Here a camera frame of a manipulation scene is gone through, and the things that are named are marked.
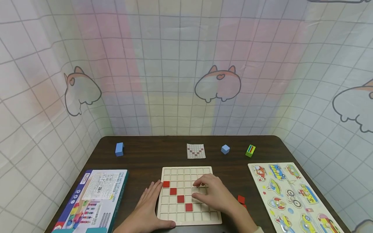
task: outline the hand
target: hand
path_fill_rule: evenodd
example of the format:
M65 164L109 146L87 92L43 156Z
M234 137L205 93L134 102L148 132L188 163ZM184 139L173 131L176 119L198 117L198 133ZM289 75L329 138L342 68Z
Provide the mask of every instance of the hand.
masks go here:
M225 187L219 177L216 177L213 174L205 174L196 180L193 183L193 186L199 187L205 184L209 185L208 194L193 193L193 198L228 215L234 213L237 208L243 208L231 192L229 192Z
M163 183L152 182L142 193L134 211L115 229L114 233L150 233L157 229L171 229L176 226L174 221L164 221L155 214L156 202Z
M231 217L239 233L254 233L258 229L247 210L234 198L219 177L205 174L196 180L193 186L205 184L209 185L208 194L193 193L193 198Z

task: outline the cartoon cat drawing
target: cartoon cat drawing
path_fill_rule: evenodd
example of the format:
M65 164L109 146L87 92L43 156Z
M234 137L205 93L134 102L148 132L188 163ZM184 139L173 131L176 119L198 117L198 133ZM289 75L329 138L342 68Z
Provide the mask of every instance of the cartoon cat drawing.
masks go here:
M372 233L373 232L373 220L366 219L359 223L352 233Z
M92 105L101 97L98 85L87 76L82 68L75 66L74 73L66 75L65 105L68 113L72 116L81 115L81 105L86 103Z
M217 70L217 66L213 65L194 87L195 94L206 103L215 98L220 98L223 102L232 99L240 90L241 79L236 74L235 66L228 70Z
M373 133L373 79L362 86L349 88L333 99L334 111L341 121L353 120L362 133Z

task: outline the vehicle puzzle board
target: vehicle puzzle board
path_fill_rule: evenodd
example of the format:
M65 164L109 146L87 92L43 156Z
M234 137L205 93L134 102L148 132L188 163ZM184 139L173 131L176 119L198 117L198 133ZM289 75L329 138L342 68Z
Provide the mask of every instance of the vehicle puzzle board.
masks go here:
M249 163L278 233L343 233L294 163Z
M157 217L172 220L176 226L221 224L219 211L192 198L192 193L207 194L207 185L194 187L203 174L212 174L211 167L164 167L163 188L159 194Z

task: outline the sleeve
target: sleeve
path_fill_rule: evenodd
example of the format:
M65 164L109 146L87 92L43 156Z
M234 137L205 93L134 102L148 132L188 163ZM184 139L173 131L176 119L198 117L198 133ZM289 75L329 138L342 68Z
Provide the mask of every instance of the sleeve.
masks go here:
M264 233L261 227L258 227L258 229L254 233Z

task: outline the left hand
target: left hand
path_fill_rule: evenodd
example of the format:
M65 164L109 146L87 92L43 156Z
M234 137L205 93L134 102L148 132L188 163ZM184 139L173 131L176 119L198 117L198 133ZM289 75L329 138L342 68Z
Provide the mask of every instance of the left hand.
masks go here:
M134 211L115 229L114 233L150 233L157 229L174 228L176 226L174 221L160 220L155 213L162 186L160 180L156 183L152 182L142 193Z

